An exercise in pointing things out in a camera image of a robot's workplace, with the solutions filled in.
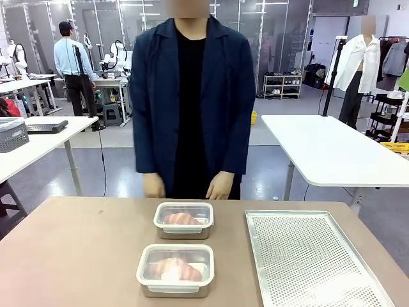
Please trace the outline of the person's left hand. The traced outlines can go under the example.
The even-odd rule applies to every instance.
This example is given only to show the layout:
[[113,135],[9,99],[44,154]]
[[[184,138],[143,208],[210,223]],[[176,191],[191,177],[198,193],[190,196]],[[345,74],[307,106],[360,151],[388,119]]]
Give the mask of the person's left hand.
[[234,174],[220,171],[210,182],[206,198],[209,200],[228,199],[233,185]]

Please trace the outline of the person's right hand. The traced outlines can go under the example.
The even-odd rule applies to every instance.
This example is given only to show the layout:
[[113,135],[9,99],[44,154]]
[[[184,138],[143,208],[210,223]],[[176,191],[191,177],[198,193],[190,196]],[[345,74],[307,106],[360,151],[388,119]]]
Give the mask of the person's right hand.
[[165,198],[166,189],[163,180],[157,173],[143,174],[143,191],[147,198]]

